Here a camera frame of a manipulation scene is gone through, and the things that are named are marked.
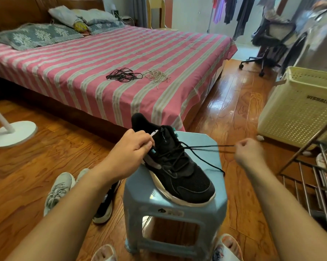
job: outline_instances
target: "fan stand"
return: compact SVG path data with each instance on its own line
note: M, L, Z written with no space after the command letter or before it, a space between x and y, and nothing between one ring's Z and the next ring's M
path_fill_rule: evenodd
M19 145L35 135L38 127L30 121L8 123L0 113L0 148L9 148Z

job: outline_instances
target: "black shoelace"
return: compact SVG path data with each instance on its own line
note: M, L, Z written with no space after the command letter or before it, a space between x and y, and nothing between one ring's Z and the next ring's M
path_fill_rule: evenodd
M201 148L210 148L210 147L231 147L234 145L200 145L200 146L188 146L187 144L185 144L184 142L179 141L179 146L172 149L171 151L168 151L164 154L160 154L159 157L164 157L167 155L170 155L170 157L167 159L167 161L174 161L172 166L174 171L179 171L180 169L182 169L183 167L185 167L188 163L189 163L189 158L184 157L184 152L185 149L189 149L198 159L200 159L201 161L205 162L206 164L210 165L211 167L214 167L218 170L220 170L223 173L223 176L225 177L225 171L223 171L221 168L218 168L210 163L208 163L207 161L205 161L204 159L200 158L193 150L205 150L205 151L213 151L213 150L208 150L208 149L201 149ZM183 163L180 167L175 168L175 164L181 160L181 159L185 159L185 163Z
M139 80L143 78L143 74L133 73L133 70L130 70L129 68L122 68L120 70L114 70L105 78L107 78L107 80L117 80L119 82L130 82L132 80Z

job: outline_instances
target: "hand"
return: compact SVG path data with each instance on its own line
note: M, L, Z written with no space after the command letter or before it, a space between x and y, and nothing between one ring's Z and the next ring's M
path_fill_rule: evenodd
M153 138L145 131L129 129L96 167L100 171L105 170L113 182L125 179L138 169L154 144Z
M266 165L264 149L261 144L251 138L246 138L236 145L236 162L245 170L250 170L254 166Z

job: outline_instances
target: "yellow laundry basket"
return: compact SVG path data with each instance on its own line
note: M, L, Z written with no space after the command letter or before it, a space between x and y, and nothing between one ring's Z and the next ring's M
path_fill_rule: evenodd
M288 67L279 83L259 116L258 133L302 147L327 123L327 72Z

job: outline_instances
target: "striped bedspread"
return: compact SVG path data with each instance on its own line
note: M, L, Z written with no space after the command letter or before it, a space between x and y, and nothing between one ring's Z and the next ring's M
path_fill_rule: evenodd
M183 131L186 114L236 50L223 35L127 26L26 51L0 44L0 77L125 128L141 112L155 124ZM170 79L106 79L123 67L157 69Z

